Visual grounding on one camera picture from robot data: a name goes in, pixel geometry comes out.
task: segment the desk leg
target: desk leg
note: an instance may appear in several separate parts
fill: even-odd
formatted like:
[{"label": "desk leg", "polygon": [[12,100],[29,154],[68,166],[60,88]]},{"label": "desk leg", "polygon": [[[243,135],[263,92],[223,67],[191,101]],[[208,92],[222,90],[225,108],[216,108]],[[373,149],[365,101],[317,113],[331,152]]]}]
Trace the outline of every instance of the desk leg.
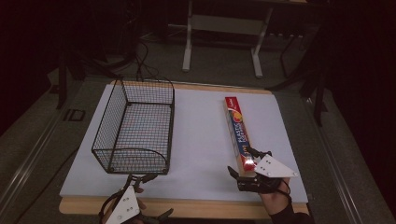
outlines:
[{"label": "desk leg", "polygon": [[268,23],[270,21],[273,10],[274,9],[272,7],[268,8],[267,14],[265,16],[265,21],[262,23],[262,30],[260,31],[257,45],[255,48],[251,50],[251,58],[253,60],[254,73],[256,74],[257,78],[262,78],[262,66],[260,65],[259,52],[260,52],[260,48],[262,47],[262,41],[264,40],[265,32],[267,31]]},{"label": "desk leg", "polygon": [[191,17],[192,17],[192,1],[189,1],[189,17],[187,18],[187,43],[186,49],[184,50],[184,60],[183,60],[183,72],[190,71],[190,62],[191,62]]}]

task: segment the black cable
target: black cable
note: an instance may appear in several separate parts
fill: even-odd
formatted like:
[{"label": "black cable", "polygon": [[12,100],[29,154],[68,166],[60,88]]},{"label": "black cable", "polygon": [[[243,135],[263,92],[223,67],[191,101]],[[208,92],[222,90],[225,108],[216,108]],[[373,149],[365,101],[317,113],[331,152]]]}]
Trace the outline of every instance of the black cable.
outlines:
[{"label": "black cable", "polygon": [[136,61],[137,61],[137,71],[136,73],[141,75],[142,74],[142,65],[144,64],[144,61],[147,59],[148,55],[149,55],[149,47],[143,43],[142,41],[139,41],[139,43],[141,45],[143,45],[146,49],[146,53],[145,56],[143,57],[143,59],[141,59],[141,62],[139,62],[140,57],[136,54]]},{"label": "black cable", "polygon": [[98,214],[98,216],[99,216],[99,224],[102,223],[103,217],[105,216],[105,209],[106,209],[107,205],[108,205],[113,199],[116,199],[116,198],[120,197],[121,195],[122,195],[121,192],[117,192],[117,193],[112,194],[109,198],[107,198],[107,199],[105,200],[105,202],[102,204],[102,208],[100,209],[100,212],[99,212],[99,214]]},{"label": "black cable", "polygon": [[285,192],[285,191],[280,190],[280,189],[276,189],[276,192],[285,195],[289,199],[289,201],[291,201],[291,197],[290,197],[291,189],[290,189],[290,186],[289,186],[288,183],[286,183],[286,181],[284,179],[282,179],[282,182],[288,187],[288,192]]},{"label": "black cable", "polygon": [[[142,65],[144,65],[144,67],[146,68],[146,71],[148,71],[148,73],[149,73],[150,75],[152,75],[152,76],[158,76],[158,75],[160,74],[160,71],[159,71],[158,69],[156,69],[156,68],[154,68],[154,67],[151,67],[151,66],[148,66],[147,64],[145,64],[145,60],[146,60],[146,58],[147,58],[147,56],[148,56],[148,54],[149,54],[149,47],[148,47],[145,43],[143,43],[143,42],[140,42],[140,43],[146,48],[145,57],[142,59]],[[156,71],[156,74],[152,74],[152,73],[149,71],[149,68],[154,69],[154,70]]]},{"label": "black cable", "polygon": [[18,216],[17,220],[14,222],[14,224],[18,224],[21,221],[21,218],[29,211],[29,209],[32,208],[33,204],[37,202],[37,200],[43,195],[44,191],[49,187],[50,183],[52,183],[53,179],[56,177],[56,175],[61,171],[61,169],[64,167],[64,165],[70,160],[70,158],[73,157],[73,155],[78,151],[78,148],[76,148],[70,155],[66,158],[64,162],[62,162],[61,166],[58,168],[58,170],[55,172],[55,174],[52,176],[52,178],[49,180],[46,186],[37,194],[37,196],[30,202],[30,204],[23,210],[23,212]]}]

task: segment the black wire basket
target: black wire basket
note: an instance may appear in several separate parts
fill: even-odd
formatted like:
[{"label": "black wire basket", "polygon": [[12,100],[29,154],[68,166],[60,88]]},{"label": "black wire basket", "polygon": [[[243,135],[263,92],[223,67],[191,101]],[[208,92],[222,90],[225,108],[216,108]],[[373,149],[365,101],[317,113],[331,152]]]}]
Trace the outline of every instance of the black wire basket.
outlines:
[{"label": "black wire basket", "polygon": [[114,81],[92,153],[109,174],[169,171],[175,89],[162,77]]}]

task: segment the desk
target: desk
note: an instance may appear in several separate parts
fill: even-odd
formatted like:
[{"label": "desk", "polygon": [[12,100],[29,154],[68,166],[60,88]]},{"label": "desk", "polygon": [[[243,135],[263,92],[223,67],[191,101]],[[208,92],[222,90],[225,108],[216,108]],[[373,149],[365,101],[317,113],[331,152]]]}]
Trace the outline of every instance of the desk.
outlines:
[{"label": "desk", "polygon": [[256,35],[258,39],[256,45],[251,49],[251,58],[253,61],[255,76],[257,78],[262,78],[263,76],[262,67],[259,58],[259,52],[262,47],[262,41],[264,40],[264,37],[266,35],[268,24],[273,14],[274,8],[279,6],[281,7],[317,6],[317,4],[307,4],[305,0],[290,0],[290,1],[282,1],[282,0],[260,1],[259,0],[259,1],[255,1],[255,3],[258,4],[258,7],[266,6],[265,7],[266,9],[263,11],[263,14],[265,15],[264,19],[246,20],[246,19],[237,19],[237,18],[220,17],[220,16],[212,16],[212,15],[195,14],[193,13],[192,3],[193,0],[190,0],[189,9],[188,9],[188,19],[187,19],[187,41],[186,41],[186,48],[184,51],[182,70],[184,72],[190,71],[192,30],[206,30],[206,31],[215,31],[215,32],[242,34],[242,35]]},{"label": "desk", "polygon": [[[236,169],[236,161],[222,101],[224,95],[236,95],[246,116],[252,145],[271,148],[278,160],[298,172],[275,97],[269,91],[227,87],[175,84],[175,88],[176,116],[170,171],[168,175],[160,175],[142,186],[145,192],[140,198],[148,206],[144,214],[156,217],[174,208],[171,217],[269,218],[257,194],[238,191],[236,182],[228,174],[226,166]],[[104,91],[64,181],[60,204],[62,213],[97,215],[105,199],[126,181],[126,175],[108,175],[91,154],[92,132],[98,128],[96,120],[103,115],[108,99],[107,89],[110,88]],[[183,106],[186,99],[191,106]],[[199,109],[194,106],[200,104],[207,106],[200,106]],[[202,127],[192,128],[196,122],[201,123]],[[293,189],[291,197],[295,211],[308,213],[302,179],[294,177],[290,187]]]}]

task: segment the aluminum foil box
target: aluminum foil box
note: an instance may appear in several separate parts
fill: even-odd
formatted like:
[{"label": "aluminum foil box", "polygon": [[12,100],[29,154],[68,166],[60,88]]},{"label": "aluminum foil box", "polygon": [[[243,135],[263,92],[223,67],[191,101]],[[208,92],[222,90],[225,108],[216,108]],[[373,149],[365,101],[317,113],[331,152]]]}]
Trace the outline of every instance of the aluminum foil box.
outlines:
[{"label": "aluminum foil box", "polygon": [[246,151],[246,147],[250,147],[250,143],[238,99],[236,97],[225,97],[224,103],[239,174],[253,175],[257,162]]}]

